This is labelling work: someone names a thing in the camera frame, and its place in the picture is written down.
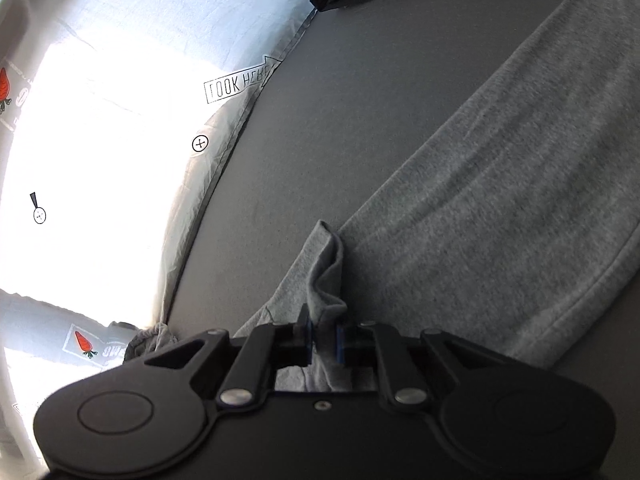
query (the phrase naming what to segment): gray fabric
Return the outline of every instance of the gray fabric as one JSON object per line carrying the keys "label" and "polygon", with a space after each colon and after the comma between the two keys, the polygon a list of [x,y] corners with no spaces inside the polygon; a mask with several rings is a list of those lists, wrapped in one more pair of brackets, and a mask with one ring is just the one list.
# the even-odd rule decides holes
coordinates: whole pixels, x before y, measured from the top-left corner
{"label": "gray fabric", "polygon": [[138,331],[124,352],[124,361],[150,354],[177,341],[167,325],[157,323],[151,328]]}
{"label": "gray fabric", "polygon": [[318,14],[212,195],[165,320],[172,332],[235,332],[318,219],[343,225],[561,2],[375,0]]}
{"label": "gray fabric", "polygon": [[565,0],[236,335],[307,301],[320,358],[287,390],[360,386],[330,362],[347,305],[553,365],[640,267],[639,63],[640,0]]}

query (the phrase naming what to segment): gray surface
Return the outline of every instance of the gray surface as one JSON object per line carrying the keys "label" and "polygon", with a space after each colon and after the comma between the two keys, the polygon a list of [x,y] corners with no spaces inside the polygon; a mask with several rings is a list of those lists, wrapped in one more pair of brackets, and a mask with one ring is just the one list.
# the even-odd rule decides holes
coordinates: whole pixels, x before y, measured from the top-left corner
{"label": "gray surface", "polygon": [[318,219],[340,227],[561,1],[376,0],[316,16],[213,193],[171,330],[238,329]]}

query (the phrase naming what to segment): gray garment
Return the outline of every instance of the gray garment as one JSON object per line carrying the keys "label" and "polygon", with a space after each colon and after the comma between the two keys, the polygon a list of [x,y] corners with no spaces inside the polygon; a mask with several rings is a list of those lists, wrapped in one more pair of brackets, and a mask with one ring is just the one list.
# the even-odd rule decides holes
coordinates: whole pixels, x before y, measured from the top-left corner
{"label": "gray garment", "polygon": [[146,355],[151,352],[172,345],[178,340],[170,332],[169,327],[164,323],[157,323],[151,328],[138,330],[138,333],[130,341],[124,352],[124,361],[129,361],[134,357]]}
{"label": "gray garment", "polygon": [[281,390],[373,387],[332,362],[342,313],[552,366],[640,267],[639,63],[640,0],[565,0],[236,336],[309,304],[318,354]]}

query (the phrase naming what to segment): silver screw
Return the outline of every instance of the silver screw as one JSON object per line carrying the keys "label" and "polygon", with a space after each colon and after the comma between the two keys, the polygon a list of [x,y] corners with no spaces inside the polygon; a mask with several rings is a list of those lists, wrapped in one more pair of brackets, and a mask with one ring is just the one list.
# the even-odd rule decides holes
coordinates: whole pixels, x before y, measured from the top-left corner
{"label": "silver screw", "polygon": [[427,392],[420,388],[403,388],[396,392],[400,404],[421,404],[427,399]]}
{"label": "silver screw", "polygon": [[229,406],[244,406],[251,402],[253,398],[254,394],[243,388],[231,388],[220,395],[220,400]]}
{"label": "silver screw", "polygon": [[327,412],[331,409],[332,404],[328,400],[318,400],[314,404],[314,408],[320,412]]}

